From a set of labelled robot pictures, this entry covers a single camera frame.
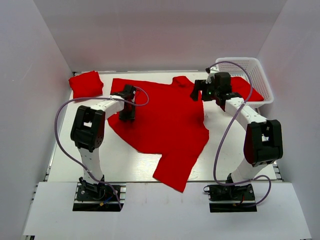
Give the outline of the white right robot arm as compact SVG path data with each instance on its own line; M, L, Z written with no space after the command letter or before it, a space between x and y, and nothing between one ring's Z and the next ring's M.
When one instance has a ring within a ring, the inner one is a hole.
M214 181L226 186L226 195L236 200L244 193L245 185L263 177L263 168L283 156L281 123L260 115L247 105L247 99L233 91L231 76L227 72L211 73L205 80L196 80L190 94L193 101L215 101L232 116L231 122L238 122L245 130L244 158L229 174L225 182Z

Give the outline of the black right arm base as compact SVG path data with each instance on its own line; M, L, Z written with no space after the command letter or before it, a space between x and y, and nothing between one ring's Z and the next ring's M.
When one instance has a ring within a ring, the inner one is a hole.
M203 188L209 198L211 213L257 212L256 198L251 184L244 186L207 185Z

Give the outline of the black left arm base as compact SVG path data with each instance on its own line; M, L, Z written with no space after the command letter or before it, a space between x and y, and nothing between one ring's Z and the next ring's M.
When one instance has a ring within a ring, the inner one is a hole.
M74 212L120 212L125 203L126 185L87 183L82 177L74 196Z

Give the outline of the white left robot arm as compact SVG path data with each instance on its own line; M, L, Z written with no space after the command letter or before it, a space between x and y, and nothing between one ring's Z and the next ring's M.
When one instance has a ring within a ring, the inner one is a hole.
M96 200L103 198L106 193L106 187L99 183L104 180L99 147L104 139L105 122L115 114L118 114L121 121L133 121L136 92L136 87L126 84L122 91L113 92L109 100L92 106L81 105L77 109L70 137L80 153L82 164L86 167L83 180L91 184L88 193Z

